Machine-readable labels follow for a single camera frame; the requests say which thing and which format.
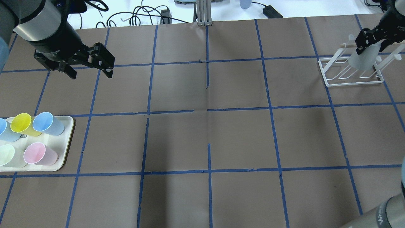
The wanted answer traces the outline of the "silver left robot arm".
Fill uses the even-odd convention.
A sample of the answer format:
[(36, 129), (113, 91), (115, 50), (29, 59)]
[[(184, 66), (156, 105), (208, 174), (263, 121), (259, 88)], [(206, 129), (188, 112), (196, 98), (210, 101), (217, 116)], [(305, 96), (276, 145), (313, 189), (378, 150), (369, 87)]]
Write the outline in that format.
[(71, 79), (77, 73), (74, 65), (83, 65), (113, 76), (115, 57), (102, 44), (85, 45), (68, 23), (70, 14), (81, 14), (91, 6), (108, 11), (101, 0), (2, 0), (1, 69), (9, 58), (12, 33), (35, 48), (34, 58), (48, 71), (59, 71)]

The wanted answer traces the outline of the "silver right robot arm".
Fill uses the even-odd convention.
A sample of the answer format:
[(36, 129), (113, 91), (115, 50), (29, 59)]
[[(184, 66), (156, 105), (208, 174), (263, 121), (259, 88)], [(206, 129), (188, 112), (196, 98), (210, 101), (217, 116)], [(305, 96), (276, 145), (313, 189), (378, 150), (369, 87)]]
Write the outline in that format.
[[(373, 28), (360, 30), (355, 39), (356, 50), (349, 57), (349, 65), (357, 70), (369, 70), (378, 53), (388, 46), (399, 43), (376, 70), (382, 70), (394, 59), (400, 60), (404, 49), (404, 10), (403, 0), (392, 0), (379, 24)], [(401, 164), (401, 192), (383, 201), (362, 216), (345, 224), (344, 228), (403, 228), (404, 227), (404, 164)]]

